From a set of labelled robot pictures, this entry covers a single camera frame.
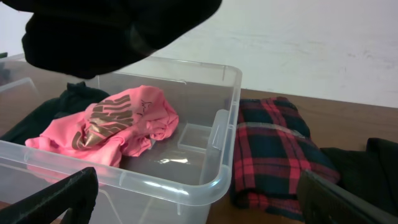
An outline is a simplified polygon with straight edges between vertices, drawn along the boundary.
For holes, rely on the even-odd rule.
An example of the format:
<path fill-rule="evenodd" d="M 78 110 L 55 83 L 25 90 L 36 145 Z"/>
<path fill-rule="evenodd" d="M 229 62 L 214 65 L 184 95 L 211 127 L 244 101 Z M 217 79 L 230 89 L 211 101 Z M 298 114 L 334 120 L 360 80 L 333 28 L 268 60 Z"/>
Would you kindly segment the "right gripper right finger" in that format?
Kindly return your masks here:
<path fill-rule="evenodd" d="M 397 217 L 305 170 L 297 198 L 306 224 L 397 224 Z"/>

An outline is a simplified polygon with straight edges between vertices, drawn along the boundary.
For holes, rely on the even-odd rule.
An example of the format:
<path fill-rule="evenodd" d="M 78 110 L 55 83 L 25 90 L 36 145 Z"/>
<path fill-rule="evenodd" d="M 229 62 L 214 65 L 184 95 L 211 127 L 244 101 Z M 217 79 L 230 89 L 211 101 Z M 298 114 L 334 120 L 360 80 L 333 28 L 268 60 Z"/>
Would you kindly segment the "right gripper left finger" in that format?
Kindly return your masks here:
<path fill-rule="evenodd" d="M 96 204 L 99 183 L 94 167 L 86 167 L 47 188 L 1 210 L 2 224 L 88 224 Z"/>

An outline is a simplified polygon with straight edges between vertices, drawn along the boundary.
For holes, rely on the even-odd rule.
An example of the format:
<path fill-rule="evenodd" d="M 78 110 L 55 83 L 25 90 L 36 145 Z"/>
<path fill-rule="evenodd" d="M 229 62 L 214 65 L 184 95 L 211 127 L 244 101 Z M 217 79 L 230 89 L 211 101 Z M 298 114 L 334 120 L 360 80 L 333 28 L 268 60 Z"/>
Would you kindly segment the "pink t-shirt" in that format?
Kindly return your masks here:
<path fill-rule="evenodd" d="M 57 118 L 27 147 L 119 167 L 123 156 L 138 157 L 155 141 L 171 137 L 177 112 L 154 86 L 111 95 L 86 110 Z"/>

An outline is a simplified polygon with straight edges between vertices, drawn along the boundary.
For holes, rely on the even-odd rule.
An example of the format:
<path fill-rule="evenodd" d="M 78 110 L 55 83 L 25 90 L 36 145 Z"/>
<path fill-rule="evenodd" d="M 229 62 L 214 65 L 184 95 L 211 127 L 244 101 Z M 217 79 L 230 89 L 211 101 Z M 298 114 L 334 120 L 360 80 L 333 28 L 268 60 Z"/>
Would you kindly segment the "dark navy cloth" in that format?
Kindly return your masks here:
<path fill-rule="evenodd" d="M 59 97 L 42 103 L 1 136 L 1 140 L 24 145 L 27 139 L 43 133 L 53 120 L 84 111 L 90 104 L 99 103 L 108 96 L 107 92 L 88 87 L 85 82 L 68 83 Z"/>

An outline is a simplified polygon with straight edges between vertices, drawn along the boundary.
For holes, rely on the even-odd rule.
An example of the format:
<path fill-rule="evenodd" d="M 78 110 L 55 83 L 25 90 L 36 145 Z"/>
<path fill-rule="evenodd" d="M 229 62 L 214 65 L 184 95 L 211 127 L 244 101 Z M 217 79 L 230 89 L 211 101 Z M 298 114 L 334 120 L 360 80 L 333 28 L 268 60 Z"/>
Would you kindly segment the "black cloth bundle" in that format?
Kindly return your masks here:
<path fill-rule="evenodd" d="M 138 62 L 209 19 L 221 0 L 2 0 L 32 13 L 22 38 L 34 67 L 91 79 Z"/>

